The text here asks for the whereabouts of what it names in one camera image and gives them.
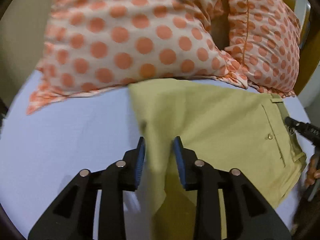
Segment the person's right hand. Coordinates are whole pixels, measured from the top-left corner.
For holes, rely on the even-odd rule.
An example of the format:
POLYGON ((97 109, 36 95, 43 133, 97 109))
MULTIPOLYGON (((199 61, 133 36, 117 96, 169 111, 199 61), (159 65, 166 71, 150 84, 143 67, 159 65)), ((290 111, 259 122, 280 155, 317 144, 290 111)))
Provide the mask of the person's right hand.
POLYGON ((308 165, 308 171, 306 173, 306 179, 305 179, 305 187, 309 187, 313 185, 317 179, 319 179, 319 169, 317 169, 317 161, 319 160, 319 157, 317 154, 314 154, 309 162, 308 165))

